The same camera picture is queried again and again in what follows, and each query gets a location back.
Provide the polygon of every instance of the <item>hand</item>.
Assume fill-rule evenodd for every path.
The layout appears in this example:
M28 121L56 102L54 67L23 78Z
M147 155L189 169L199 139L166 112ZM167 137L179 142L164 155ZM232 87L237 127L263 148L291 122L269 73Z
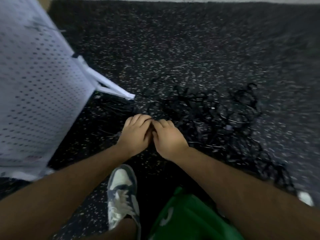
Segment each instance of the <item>hand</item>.
M125 150L129 157L133 157L146 149L152 140L149 129L151 117L146 114L136 114L126 120L117 146Z
M155 128L155 131L152 132L154 145L163 158L174 161L189 149L186 139L172 121L153 120L152 124Z

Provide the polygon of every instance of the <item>tangled cables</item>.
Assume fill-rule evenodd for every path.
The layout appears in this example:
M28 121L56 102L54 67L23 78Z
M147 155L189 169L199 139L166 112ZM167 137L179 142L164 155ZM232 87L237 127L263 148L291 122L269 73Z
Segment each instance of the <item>tangled cables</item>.
M285 165L273 161L252 139L251 126L262 114L256 84L230 90L228 105L216 90L194 91L178 84L172 73L153 79L142 92L151 100L147 113L154 119L172 120L191 147L261 180L273 180L296 195Z

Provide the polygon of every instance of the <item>sneaker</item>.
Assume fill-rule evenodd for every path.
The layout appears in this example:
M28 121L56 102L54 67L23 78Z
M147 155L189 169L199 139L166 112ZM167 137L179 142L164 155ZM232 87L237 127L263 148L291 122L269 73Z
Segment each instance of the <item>sneaker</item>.
M129 165L122 164L111 173L107 195L109 230L114 229L123 218L130 215L137 224L137 240L140 240L137 178Z

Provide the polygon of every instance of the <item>shoelace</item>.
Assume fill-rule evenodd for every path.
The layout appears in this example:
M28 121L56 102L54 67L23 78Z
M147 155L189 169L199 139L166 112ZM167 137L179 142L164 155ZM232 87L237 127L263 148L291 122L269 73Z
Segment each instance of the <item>shoelace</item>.
M136 213L129 205L128 190L118 189L114 194L114 200L108 203L108 217L111 228L114 228L117 223L126 215L134 216Z

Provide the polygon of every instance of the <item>right hand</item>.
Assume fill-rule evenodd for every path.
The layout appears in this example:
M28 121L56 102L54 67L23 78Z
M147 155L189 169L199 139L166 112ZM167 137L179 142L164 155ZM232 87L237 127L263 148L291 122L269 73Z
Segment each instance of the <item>right hand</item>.
M182 133L174 126L172 121L152 121L155 128L153 141L157 152L165 159L174 161L183 156L189 145Z

